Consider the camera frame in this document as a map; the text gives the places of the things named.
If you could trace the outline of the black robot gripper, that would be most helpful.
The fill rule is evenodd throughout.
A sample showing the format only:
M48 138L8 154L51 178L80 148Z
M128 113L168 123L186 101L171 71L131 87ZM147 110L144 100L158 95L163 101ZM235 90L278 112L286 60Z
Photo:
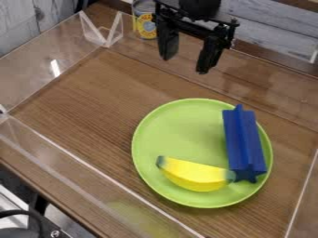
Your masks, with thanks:
M179 31L203 40L196 72L207 74L229 47L239 21L220 11L222 0L154 0L159 55L170 60L179 51Z

